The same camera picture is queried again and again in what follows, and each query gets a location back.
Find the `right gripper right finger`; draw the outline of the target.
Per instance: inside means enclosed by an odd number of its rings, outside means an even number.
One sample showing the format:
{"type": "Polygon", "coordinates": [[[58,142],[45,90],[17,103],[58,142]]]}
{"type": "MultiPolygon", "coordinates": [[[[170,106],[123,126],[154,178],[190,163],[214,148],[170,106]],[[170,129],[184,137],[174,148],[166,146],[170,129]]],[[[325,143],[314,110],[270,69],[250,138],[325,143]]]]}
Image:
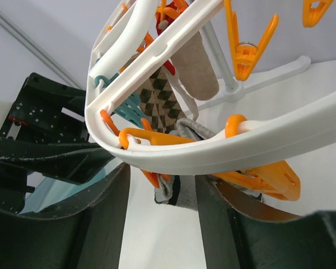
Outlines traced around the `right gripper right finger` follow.
{"type": "Polygon", "coordinates": [[[195,188],[208,268],[336,268],[336,211],[291,214],[204,175],[195,188]]]}

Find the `grey striped sock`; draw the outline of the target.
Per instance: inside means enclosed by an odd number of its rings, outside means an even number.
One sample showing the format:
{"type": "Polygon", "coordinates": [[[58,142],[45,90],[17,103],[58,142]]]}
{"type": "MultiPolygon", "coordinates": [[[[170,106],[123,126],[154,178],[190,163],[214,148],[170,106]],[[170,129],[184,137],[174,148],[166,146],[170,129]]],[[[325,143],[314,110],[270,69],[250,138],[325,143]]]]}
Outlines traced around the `grey striped sock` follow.
{"type": "MultiPolygon", "coordinates": [[[[184,138],[201,141],[212,138],[216,134],[189,118],[181,118],[176,122],[176,129],[170,132],[184,138]]],[[[159,205],[172,205],[198,210],[193,175],[172,175],[167,182],[162,176],[158,177],[160,186],[155,189],[154,201],[159,205]]]]}

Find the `white oval clip hanger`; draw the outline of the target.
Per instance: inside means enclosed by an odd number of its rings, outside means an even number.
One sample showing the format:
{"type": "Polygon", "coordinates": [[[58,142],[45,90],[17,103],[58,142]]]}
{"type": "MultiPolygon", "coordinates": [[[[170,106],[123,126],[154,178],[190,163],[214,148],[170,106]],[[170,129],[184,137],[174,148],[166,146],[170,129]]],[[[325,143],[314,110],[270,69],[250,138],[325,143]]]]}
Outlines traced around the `white oval clip hanger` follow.
{"type": "Polygon", "coordinates": [[[200,175],[252,168],[301,155],[336,143],[336,92],[271,120],[249,120],[242,134],[223,133],[199,142],[150,146],[128,139],[123,143],[102,121],[150,77],[222,7],[222,1],[195,1],[118,77],[143,40],[155,17],[157,1],[137,1],[114,26],[119,33],[102,37],[108,47],[93,60],[87,77],[85,120],[93,139],[104,149],[137,168],[172,175],[200,175]],[[98,76],[112,83],[96,83],[98,76]]]}

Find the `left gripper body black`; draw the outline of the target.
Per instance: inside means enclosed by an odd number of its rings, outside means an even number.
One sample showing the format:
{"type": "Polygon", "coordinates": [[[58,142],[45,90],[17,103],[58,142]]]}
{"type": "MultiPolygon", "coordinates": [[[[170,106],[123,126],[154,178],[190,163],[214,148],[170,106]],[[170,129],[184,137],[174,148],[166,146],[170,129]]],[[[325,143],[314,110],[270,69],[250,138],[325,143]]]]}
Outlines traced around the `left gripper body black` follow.
{"type": "Polygon", "coordinates": [[[0,209],[20,212],[32,173],[75,185],[113,156],[89,140],[85,91],[31,73],[13,102],[0,101],[0,209]]]}

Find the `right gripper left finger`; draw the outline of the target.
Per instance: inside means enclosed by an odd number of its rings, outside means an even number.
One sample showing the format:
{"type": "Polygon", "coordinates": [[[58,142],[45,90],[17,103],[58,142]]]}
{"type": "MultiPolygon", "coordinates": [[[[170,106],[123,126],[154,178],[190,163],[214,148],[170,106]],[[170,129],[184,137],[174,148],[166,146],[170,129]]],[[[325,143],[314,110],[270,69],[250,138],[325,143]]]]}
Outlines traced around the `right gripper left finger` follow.
{"type": "Polygon", "coordinates": [[[0,268],[118,268],[129,187],[122,163],[39,212],[0,209],[0,268]]]}

